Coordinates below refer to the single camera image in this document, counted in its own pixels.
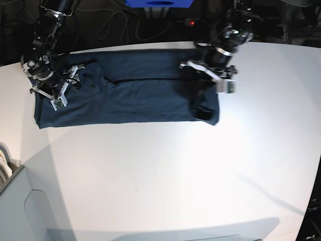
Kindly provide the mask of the dark blue T-shirt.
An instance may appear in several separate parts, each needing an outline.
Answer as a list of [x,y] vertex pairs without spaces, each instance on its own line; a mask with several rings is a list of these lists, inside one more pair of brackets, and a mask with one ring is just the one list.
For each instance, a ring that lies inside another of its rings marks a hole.
[[69,87],[67,105],[54,110],[35,95],[34,118],[40,129],[90,124],[219,121],[212,82],[180,63],[199,58],[195,49],[136,50],[72,54],[60,68],[84,64],[81,88]]

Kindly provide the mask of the black power strip red light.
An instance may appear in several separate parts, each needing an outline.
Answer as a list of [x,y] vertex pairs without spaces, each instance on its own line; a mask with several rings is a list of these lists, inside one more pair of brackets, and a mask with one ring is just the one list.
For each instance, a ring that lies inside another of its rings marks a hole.
[[196,18],[196,19],[193,19],[193,18],[187,18],[185,19],[184,23],[187,27],[193,27],[195,26],[195,24],[199,21],[200,19]]

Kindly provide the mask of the blue box with oval hole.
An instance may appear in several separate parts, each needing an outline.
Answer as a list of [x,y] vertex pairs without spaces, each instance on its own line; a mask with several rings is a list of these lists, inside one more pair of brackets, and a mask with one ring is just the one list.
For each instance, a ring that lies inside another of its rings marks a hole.
[[131,8],[189,8],[193,0],[125,0],[124,2]]

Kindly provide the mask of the white slats at left edge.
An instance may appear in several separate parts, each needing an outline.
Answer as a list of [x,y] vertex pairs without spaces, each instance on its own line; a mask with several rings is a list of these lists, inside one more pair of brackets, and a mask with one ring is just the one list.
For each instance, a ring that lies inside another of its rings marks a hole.
[[21,161],[11,158],[11,154],[7,146],[1,142],[1,188],[21,166]]

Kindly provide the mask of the grey bin at table corner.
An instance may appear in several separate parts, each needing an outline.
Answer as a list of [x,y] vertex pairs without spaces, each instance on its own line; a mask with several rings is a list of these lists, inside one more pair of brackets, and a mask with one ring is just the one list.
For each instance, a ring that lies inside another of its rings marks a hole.
[[51,240],[27,171],[19,167],[1,189],[1,240]]

